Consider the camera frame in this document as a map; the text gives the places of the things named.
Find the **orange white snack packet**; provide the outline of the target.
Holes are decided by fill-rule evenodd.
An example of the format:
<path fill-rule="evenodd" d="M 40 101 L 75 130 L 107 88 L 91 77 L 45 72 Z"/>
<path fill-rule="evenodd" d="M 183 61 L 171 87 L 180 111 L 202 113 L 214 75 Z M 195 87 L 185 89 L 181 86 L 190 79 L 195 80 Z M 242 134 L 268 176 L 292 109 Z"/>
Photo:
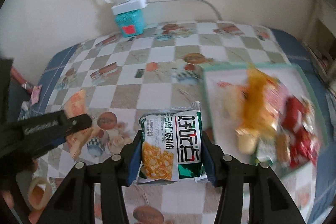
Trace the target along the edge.
<path fill-rule="evenodd" d="M 73 160 L 76 160 L 82 151 L 84 144 L 92 135 L 92 122 L 87 123 L 87 110 L 85 106 L 86 91 L 81 89 L 74 93 L 64 105 L 64 112 L 72 120 L 74 133 L 66 137 L 70 154 Z"/>

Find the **large red snack bag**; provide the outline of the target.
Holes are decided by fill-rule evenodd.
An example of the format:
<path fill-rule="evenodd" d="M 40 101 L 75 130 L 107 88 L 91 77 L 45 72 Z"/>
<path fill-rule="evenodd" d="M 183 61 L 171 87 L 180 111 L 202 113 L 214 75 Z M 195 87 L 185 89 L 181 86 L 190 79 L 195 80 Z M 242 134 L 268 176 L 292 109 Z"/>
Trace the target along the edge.
<path fill-rule="evenodd" d="M 289 149 L 289 166 L 296 168 L 308 161 L 316 165 L 321 145 L 315 134 L 313 103 L 305 97 L 288 97 L 281 126 L 289 137 L 286 144 Z"/>

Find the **cream bread roll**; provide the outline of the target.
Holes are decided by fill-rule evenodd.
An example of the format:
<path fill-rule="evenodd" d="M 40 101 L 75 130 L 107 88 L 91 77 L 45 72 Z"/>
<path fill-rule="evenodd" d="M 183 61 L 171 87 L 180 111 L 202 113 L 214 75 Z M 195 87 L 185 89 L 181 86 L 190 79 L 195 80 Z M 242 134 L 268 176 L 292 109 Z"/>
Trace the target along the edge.
<path fill-rule="evenodd" d="M 230 121 L 234 122 L 237 136 L 238 150 L 245 155 L 252 155 L 257 146 L 257 137 L 247 132 L 247 129 L 240 128 L 243 121 L 244 102 L 247 95 L 245 85 L 235 85 L 228 82 L 219 82 L 218 93 L 220 95 L 220 105 Z"/>

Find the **white green cracker packet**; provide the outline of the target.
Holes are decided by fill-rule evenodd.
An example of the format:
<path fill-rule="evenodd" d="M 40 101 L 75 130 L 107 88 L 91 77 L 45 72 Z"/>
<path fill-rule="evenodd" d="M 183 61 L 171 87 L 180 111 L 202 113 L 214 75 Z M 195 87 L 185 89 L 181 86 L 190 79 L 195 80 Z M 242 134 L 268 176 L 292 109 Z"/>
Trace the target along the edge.
<path fill-rule="evenodd" d="M 144 114 L 142 163 L 138 184 L 168 184 L 197 180 L 204 174 L 201 162 L 201 103 Z"/>

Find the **small pink candy wrapper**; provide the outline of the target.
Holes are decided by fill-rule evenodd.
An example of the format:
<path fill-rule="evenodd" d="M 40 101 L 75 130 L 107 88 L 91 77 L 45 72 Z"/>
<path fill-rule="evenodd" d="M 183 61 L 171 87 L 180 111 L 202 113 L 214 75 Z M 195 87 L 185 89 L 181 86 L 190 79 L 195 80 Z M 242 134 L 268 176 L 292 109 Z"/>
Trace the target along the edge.
<path fill-rule="evenodd" d="M 31 93 L 31 105 L 35 105 L 39 102 L 40 93 L 41 93 L 42 85 L 34 86 Z"/>

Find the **teal cardboard box tray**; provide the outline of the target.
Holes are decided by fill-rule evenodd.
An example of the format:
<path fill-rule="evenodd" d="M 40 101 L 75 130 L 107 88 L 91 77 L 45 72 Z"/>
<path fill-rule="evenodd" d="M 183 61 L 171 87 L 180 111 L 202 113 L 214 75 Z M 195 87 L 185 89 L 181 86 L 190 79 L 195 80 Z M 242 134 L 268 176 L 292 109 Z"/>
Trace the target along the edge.
<path fill-rule="evenodd" d="M 210 138 L 240 161 L 285 176 L 316 165 L 328 145 L 325 122 L 296 64 L 220 64 L 203 69 Z"/>

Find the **yellow orange snack bag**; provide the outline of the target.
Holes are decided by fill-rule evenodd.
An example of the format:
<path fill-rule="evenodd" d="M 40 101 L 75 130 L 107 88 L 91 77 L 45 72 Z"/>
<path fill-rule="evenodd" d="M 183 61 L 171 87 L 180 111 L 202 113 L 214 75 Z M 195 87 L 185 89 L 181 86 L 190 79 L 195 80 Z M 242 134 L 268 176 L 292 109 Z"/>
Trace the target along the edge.
<path fill-rule="evenodd" d="M 277 134 L 280 116 L 280 84 L 277 78 L 255 67 L 247 69 L 247 95 L 240 128 L 258 138 L 272 139 Z"/>

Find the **checkered patterned tablecloth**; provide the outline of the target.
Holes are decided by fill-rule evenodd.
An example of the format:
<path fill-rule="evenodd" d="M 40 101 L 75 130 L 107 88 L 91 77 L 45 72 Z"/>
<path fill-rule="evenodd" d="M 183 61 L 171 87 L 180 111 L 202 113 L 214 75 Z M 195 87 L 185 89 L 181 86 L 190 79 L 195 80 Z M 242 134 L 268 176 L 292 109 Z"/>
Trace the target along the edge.
<path fill-rule="evenodd" d="M 309 53 L 296 38 L 284 31 L 233 24 L 202 22 L 159 24 L 145 28 L 139 37 L 117 34 L 82 42 L 56 54 L 39 82 L 39 103 L 31 114 L 61 110 L 72 95 L 85 90 L 85 106 L 96 125 L 101 114 L 112 119 L 112 129 L 103 132 L 102 155 L 93 157 L 82 147 L 72 159 L 68 143 L 59 145 L 38 159 L 34 177 L 50 180 L 55 191 L 76 161 L 96 164 L 118 152 L 133 140 L 138 120 L 144 113 L 200 101 L 202 119 L 211 129 L 201 74 L 203 67 L 221 63 L 298 64 L 316 92 L 327 130 L 329 109 L 325 90 L 309 61 Z M 307 164 L 285 176 L 284 185 L 302 217 L 313 223 L 331 211 L 335 196 L 335 167 L 329 147 L 318 160 L 318 170 Z M 133 213 L 140 206 L 158 210 L 163 223 L 213 223 L 221 190 L 209 182 L 175 182 L 163 186 L 132 185 L 123 188 L 130 223 L 141 223 Z"/>

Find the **teal toy box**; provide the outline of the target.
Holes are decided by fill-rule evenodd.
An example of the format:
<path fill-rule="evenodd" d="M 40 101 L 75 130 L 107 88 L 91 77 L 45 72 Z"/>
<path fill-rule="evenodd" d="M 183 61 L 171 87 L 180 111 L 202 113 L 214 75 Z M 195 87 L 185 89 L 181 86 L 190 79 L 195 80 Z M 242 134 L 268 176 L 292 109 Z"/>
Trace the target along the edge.
<path fill-rule="evenodd" d="M 132 37 L 143 34 L 145 21 L 142 10 L 133 10 L 118 14 L 115 21 L 123 37 Z"/>

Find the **white power strip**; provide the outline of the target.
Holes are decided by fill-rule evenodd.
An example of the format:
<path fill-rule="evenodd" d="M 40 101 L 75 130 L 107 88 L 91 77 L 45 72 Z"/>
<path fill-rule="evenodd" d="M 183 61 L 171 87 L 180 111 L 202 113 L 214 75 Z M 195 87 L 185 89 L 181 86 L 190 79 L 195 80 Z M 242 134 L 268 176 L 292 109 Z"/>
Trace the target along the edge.
<path fill-rule="evenodd" d="M 148 0 L 115 0 L 112 6 L 114 15 L 123 14 L 125 12 L 144 9 L 147 7 Z"/>

